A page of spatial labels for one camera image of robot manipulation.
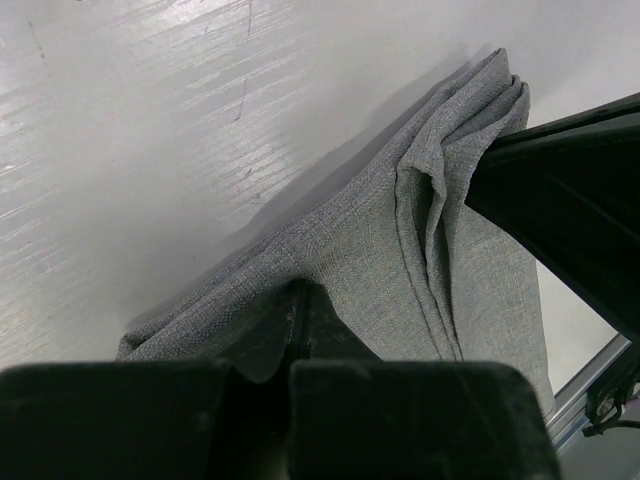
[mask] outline white surface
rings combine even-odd
[[[111,358],[292,179],[330,173],[496,47],[531,85],[531,124],[640,91],[639,14],[632,0],[3,0],[0,366]],[[611,333],[541,279],[557,389]]]

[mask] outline white floor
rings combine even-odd
[[[292,179],[330,173],[497,47],[531,85],[532,125],[640,91],[639,14],[633,0],[3,0],[0,366],[112,358]],[[612,332],[544,272],[541,291],[557,390]]]

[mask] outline gray linen fabric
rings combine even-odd
[[[325,285],[336,312],[385,360],[495,360],[553,405],[535,261],[464,205],[476,164],[525,127],[526,84],[498,50],[443,85],[340,192],[271,233],[164,314],[128,333],[119,359],[228,346],[251,305],[295,278]]]

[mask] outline black plastic part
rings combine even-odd
[[[0,478],[201,479],[229,365],[45,365],[0,377]]]
[[[640,340],[640,95],[497,140],[467,205]]]
[[[559,478],[519,373],[384,363],[322,287],[295,282],[270,298],[278,318],[229,360],[4,372],[0,478],[258,480],[287,435],[292,480]],[[242,356],[256,350],[260,361]]]
[[[299,362],[295,480],[560,478],[532,388],[497,364]]]

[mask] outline textured fabric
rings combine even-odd
[[[306,278],[381,358],[503,362],[550,411],[535,261],[464,205],[480,156],[524,128],[528,108],[527,85],[493,53],[439,88],[339,193],[125,335],[118,358],[215,355],[259,318],[254,299]]]

